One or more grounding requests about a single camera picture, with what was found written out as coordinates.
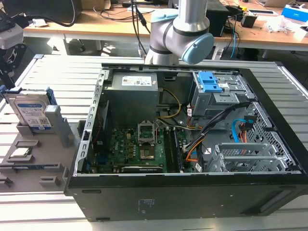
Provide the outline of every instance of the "blue box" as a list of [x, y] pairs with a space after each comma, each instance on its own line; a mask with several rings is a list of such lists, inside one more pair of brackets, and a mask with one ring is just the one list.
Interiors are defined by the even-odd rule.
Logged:
[[293, 8], [290, 5], [286, 5], [281, 15], [302, 22], [308, 21], [308, 9], [302, 8], [302, 6]]

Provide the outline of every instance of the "open computer tower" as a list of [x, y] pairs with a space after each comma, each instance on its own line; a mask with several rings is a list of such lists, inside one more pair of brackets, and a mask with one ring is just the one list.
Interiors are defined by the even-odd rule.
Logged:
[[67, 194], [89, 221], [265, 216], [307, 170], [250, 70], [102, 64]]

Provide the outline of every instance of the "motherboard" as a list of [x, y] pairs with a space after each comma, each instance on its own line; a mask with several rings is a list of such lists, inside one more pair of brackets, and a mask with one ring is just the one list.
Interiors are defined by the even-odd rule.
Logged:
[[96, 173], [167, 173], [183, 169], [183, 129], [114, 128], [109, 153], [96, 153], [92, 172]]

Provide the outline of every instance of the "hard drive label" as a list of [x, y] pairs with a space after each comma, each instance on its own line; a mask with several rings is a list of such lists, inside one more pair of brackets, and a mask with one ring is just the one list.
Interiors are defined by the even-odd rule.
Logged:
[[152, 86], [151, 76], [124, 76], [122, 86]]
[[19, 103], [17, 106], [21, 116], [33, 129], [51, 128], [48, 118], [44, 115], [45, 108], [40, 103]]

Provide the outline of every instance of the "gray metal workbench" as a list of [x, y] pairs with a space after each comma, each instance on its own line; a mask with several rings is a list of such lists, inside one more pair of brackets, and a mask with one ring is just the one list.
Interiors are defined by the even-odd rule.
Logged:
[[[23, 88], [41, 89], [49, 86], [54, 90], [63, 117], [68, 122], [78, 122], [86, 118], [96, 79], [101, 63], [141, 64], [139, 58], [95, 57], [95, 56], [36, 56], [17, 81]], [[272, 62], [239, 62], [239, 61], [204, 61], [207, 67], [224, 66], [232, 68], [249, 68], [262, 87], [272, 98], [282, 115], [286, 118], [299, 139], [308, 148], [308, 92], [283, 67]], [[17, 129], [17, 117], [12, 109], [0, 102], [0, 161], [1, 156], [13, 143]], [[125, 221], [91, 223], [72, 197], [65, 197], [63, 192], [53, 193], [0, 193], [0, 229], [2, 222], [13, 220], [25, 221], [69, 221], [78, 222], [53, 223], [54, 229], [76, 227], [77, 230], [308, 230], [308, 196], [302, 196], [285, 205], [268, 217], [258, 218], [209, 218], [194, 220], [163, 221]], [[43, 228], [43, 224], [32, 224]]]

